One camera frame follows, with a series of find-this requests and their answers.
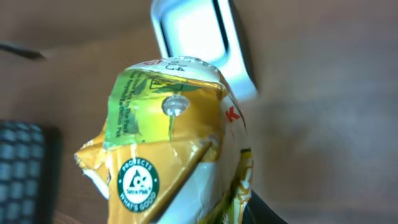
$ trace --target green circular logo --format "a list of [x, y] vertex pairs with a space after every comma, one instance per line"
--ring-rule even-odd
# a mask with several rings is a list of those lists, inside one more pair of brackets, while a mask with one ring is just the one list
[[143, 212], [155, 202], [159, 181], [155, 167], [148, 160], [129, 159], [119, 170], [119, 198], [128, 210]]

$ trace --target red letter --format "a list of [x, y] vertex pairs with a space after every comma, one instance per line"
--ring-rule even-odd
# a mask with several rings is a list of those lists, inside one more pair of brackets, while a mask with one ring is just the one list
[[237, 114], [234, 112], [234, 106], [232, 106], [232, 107], [229, 108], [229, 112], [228, 112], [228, 111], [225, 111], [225, 115], [226, 115], [226, 117], [229, 119], [229, 122], [232, 122], [232, 121], [233, 121], [232, 118], [235, 118], [235, 119], [241, 118], [239, 115], [237, 115]]

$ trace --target yellow packaging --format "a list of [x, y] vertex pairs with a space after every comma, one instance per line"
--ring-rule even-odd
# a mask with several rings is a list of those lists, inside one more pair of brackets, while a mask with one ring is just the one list
[[108, 223], [241, 223], [252, 158], [228, 84], [197, 58], [127, 68], [100, 135], [75, 154]]

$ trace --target wooden desk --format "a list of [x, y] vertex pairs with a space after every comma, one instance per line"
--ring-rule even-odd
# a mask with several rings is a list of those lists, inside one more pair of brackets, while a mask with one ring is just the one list
[[[241, 103], [255, 191], [292, 223], [398, 222], [398, 3], [235, 2], [261, 91]], [[159, 56], [143, 21], [48, 61], [0, 63], [0, 118], [63, 133], [57, 220], [106, 222], [72, 155], [100, 131], [118, 72]]]

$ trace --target green label section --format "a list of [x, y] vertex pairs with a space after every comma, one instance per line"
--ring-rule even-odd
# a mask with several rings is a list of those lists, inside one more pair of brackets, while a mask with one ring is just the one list
[[147, 76], [142, 70], [125, 70], [119, 75], [108, 101], [106, 142], [110, 146], [136, 142], [142, 136], [132, 101], [147, 86]]

